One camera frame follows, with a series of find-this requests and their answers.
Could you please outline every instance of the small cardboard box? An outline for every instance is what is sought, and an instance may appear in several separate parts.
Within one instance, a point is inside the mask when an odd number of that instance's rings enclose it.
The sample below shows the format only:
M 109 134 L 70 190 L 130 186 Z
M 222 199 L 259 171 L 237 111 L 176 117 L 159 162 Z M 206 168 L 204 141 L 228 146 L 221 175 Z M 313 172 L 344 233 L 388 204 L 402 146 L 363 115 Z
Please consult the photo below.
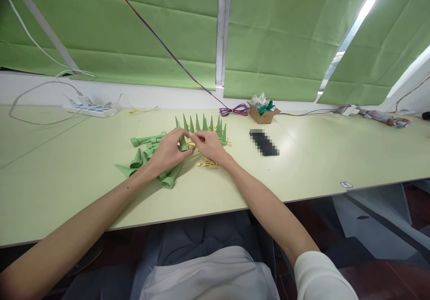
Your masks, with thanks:
M 281 111 L 275 107 L 274 111 L 264 112 L 263 115 L 260 115 L 258 110 L 256 110 L 251 104 L 249 109 L 249 115 L 258 123 L 258 124 L 270 124 L 272 123 L 273 117 L 280 113 Z

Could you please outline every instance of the forearm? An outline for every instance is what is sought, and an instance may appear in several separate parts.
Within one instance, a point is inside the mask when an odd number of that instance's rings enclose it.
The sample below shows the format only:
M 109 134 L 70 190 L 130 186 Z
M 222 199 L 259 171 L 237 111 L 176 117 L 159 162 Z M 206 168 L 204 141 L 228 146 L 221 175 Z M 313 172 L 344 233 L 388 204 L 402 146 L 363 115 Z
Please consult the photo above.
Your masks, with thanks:
M 319 251 L 303 225 L 264 184 L 230 156 L 220 165 L 228 172 L 251 212 L 287 254 L 292 266 L 306 251 Z
M 154 176 L 148 167 L 142 167 L 37 243 L 0 274 L 2 296 L 41 299 Z

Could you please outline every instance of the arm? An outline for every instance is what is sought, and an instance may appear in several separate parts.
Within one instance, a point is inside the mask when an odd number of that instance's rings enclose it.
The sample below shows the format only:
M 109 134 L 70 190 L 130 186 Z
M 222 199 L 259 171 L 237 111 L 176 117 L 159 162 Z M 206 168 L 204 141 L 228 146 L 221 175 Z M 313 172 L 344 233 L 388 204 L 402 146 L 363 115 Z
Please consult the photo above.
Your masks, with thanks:
M 161 139 L 152 158 L 135 174 L 78 212 L 37 243 L 0 274 L 1 299 L 42 299 L 100 238 L 134 196 L 155 179 L 193 154 L 180 152 L 186 131 L 176 128 Z
M 199 131 L 188 136 L 204 156 L 218 162 L 232 177 L 251 212 L 284 250 L 293 267 L 300 254 L 319 251 L 303 225 L 278 197 L 225 152 L 215 132 Z

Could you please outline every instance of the gray pants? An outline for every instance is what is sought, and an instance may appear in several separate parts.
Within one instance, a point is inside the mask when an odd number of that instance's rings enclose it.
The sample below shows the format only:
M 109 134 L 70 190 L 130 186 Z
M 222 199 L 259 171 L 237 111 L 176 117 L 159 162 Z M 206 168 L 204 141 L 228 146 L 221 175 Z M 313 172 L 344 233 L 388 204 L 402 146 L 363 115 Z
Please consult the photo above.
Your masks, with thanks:
M 256 232 L 259 231 L 265 235 L 260 233 L 257 238 Z M 138 300 L 143 284 L 155 265 L 179 264 L 208 256 L 228 246 L 243 247 L 254 261 L 264 260 L 275 274 L 273 240 L 261 227 L 251 225 L 246 211 L 239 211 L 159 225 L 150 233 L 137 266 L 122 264 L 83 272 L 75 278 L 63 299 L 94 300 L 102 293 L 103 300 Z M 121 279 L 116 279 L 113 274 L 116 268 Z M 112 288 L 121 290 L 121 293 L 113 292 Z

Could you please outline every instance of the sticker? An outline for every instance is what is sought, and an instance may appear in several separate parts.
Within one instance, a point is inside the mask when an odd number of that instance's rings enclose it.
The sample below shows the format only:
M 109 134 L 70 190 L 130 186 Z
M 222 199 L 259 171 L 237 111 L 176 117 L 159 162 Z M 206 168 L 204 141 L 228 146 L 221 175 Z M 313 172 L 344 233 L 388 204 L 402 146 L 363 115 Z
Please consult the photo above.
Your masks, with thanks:
M 342 182 L 339 182 L 339 183 L 345 189 L 354 188 L 354 186 L 350 182 L 348 182 L 348 181 L 342 181 Z

